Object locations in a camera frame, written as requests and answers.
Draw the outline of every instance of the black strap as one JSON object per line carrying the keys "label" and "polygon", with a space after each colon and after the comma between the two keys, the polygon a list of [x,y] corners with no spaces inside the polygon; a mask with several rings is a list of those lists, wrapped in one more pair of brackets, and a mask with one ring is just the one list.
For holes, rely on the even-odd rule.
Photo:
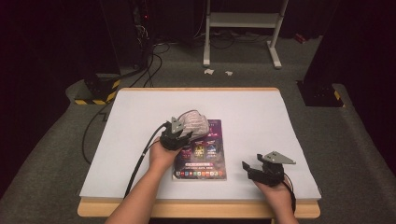
{"label": "black strap", "polygon": [[285,181],[282,182],[284,186],[288,189],[290,192],[290,197],[291,197],[291,209],[293,210],[293,213],[296,211],[296,197],[294,195],[294,192],[291,190],[288,184],[285,183]]}

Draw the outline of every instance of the book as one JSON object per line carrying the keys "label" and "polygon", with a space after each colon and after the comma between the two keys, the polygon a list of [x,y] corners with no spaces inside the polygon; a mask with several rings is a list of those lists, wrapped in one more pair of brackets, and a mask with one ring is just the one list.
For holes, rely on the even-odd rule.
{"label": "book", "polygon": [[226,180],[220,119],[209,119],[209,134],[192,140],[177,154],[175,180]]}

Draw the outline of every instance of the gray carpet floor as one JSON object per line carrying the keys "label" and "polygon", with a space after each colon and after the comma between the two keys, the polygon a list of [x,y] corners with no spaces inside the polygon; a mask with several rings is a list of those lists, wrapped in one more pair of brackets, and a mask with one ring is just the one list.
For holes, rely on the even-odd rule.
{"label": "gray carpet floor", "polygon": [[[275,70],[263,41],[235,42],[211,51],[213,75],[204,74],[203,47],[160,45],[163,64],[152,79],[154,87],[276,87],[284,98],[290,121],[313,177],[322,192],[321,215],[301,223],[396,223],[396,179],[376,150],[343,85],[334,84],[345,107],[307,107],[296,80],[304,79],[320,39],[299,44],[280,38],[276,49],[283,68]],[[214,39],[225,47],[227,41]],[[151,74],[160,65],[154,58]],[[139,75],[125,78],[128,87]],[[142,87],[147,76],[134,86]],[[65,94],[71,104],[36,145],[0,201],[0,223],[103,223],[104,218],[79,217],[79,191],[90,168],[81,154],[81,141],[100,105],[75,105],[82,81]],[[105,109],[110,113],[111,106]],[[85,138],[91,160],[106,122],[96,118]],[[162,220],[161,223],[208,223],[209,220]],[[219,220],[258,223],[259,220]]]}

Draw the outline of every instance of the person's left hand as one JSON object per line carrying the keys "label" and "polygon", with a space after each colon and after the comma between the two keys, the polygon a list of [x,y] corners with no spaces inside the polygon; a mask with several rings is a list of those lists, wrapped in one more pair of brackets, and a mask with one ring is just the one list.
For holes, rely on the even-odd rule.
{"label": "person's left hand", "polygon": [[149,169],[164,173],[173,164],[181,148],[175,151],[168,150],[161,145],[159,137],[154,142],[149,150]]}

